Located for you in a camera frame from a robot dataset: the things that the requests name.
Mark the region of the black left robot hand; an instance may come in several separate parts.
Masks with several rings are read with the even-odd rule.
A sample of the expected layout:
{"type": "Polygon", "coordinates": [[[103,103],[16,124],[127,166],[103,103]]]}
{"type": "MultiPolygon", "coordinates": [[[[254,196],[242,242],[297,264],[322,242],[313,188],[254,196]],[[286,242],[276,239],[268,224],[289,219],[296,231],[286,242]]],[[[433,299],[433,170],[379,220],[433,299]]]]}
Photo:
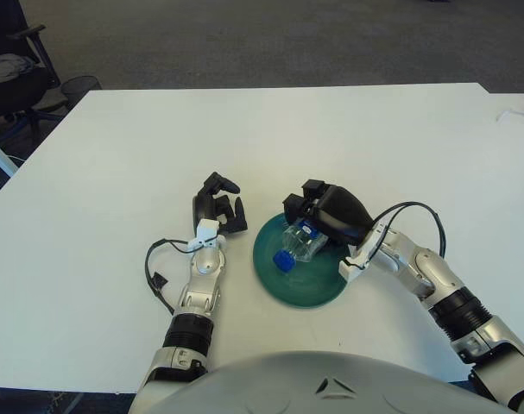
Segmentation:
{"type": "Polygon", "coordinates": [[[201,219],[215,220],[219,232],[228,235],[248,229],[240,187],[231,180],[213,172],[193,197],[193,227],[201,219]]]}

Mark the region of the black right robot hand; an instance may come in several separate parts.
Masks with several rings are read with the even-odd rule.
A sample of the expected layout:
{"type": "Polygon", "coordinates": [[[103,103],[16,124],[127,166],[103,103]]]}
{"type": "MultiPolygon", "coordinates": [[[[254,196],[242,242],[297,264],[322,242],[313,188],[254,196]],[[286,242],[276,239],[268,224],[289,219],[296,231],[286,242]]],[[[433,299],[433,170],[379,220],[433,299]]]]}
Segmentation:
{"type": "Polygon", "coordinates": [[[372,230],[374,219],[352,193],[338,185],[309,179],[303,195],[289,194],[283,201],[288,224],[306,221],[330,240],[359,246],[372,230]]]}

